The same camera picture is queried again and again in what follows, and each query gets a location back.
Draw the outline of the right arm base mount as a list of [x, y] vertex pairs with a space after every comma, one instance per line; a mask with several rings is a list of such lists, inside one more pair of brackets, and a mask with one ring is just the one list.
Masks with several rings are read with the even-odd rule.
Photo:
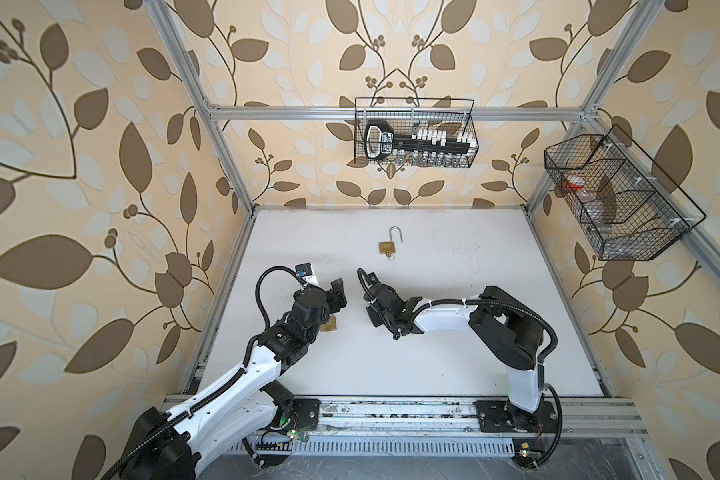
[[479, 400], [474, 407], [482, 433], [539, 435], [557, 431], [559, 415], [549, 401], [542, 401], [533, 413], [515, 407], [508, 400]]

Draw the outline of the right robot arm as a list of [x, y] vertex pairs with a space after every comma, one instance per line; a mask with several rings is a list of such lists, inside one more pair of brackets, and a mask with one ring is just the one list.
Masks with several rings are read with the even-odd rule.
[[359, 273], [372, 324], [398, 340], [411, 334], [464, 331], [475, 334], [507, 368], [508, 410], [535, 414], [543, 391], [546, 358], [557, 348], [552, 326], [497, 286], [460, 299], [402, 299], [373, 275]]

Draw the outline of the small brass padlock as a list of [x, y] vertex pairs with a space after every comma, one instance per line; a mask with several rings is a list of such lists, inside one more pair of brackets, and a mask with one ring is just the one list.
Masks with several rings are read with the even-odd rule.
[[320, 327], [321, 332], [331, 332], [337, 330], [336, 317], [331, 315], [328, 321]]

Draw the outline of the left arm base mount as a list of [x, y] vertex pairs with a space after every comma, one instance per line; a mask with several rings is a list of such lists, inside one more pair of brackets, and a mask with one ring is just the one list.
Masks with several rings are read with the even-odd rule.
[[255, 406], [264, 408], [263, 419], [257, 420], [254, 425], [255, 431], [301, 432], [317, 428], [321, 401], [312, 397], [296, 397], [278, 403], [266, 396]]

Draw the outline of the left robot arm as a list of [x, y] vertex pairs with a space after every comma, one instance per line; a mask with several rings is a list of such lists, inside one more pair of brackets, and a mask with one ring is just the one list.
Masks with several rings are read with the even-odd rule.
[[196, 479], [217, 458], [292, 416], [293, 395], [280, 376], [301, 360], [331, 315], [347, 304], [341, 279], [330, 288], [303, 282], [283, 317], [251, 337], [241, 362], [165, 412], [155, 407], [134, 423], [106, 479]]

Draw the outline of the large brass padlock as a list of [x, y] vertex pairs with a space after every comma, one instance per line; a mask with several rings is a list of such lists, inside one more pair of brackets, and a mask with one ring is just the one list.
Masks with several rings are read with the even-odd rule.
[[379, 253], [386, 257], [387, 253], [394, 253], [396, 254], [396, 245], [397, 243], [395, 240], [398, 240], [399, 243], [403, 242], [403, 235], [402, 231], [398, 226], [392, 226], [388, 230], [389, 239], [381, 241], [378, 244]]

